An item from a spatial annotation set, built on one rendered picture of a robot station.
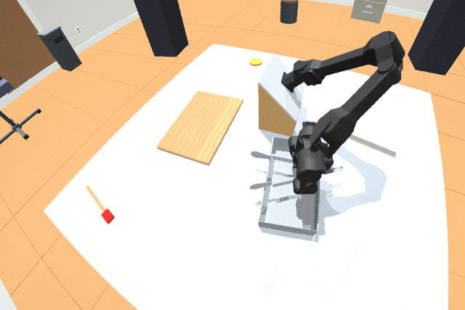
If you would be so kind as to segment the yellow flat disc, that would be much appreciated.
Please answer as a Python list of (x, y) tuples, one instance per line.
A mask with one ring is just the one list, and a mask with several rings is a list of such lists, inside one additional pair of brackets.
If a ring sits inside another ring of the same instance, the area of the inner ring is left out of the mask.
[(254, 66), (254, 67), (260, 66), (262, 64), (262, 60), (259, 59), (259, 58), (253, 58), (253, 59), (249, 60), (249, 64), (251, 66)]

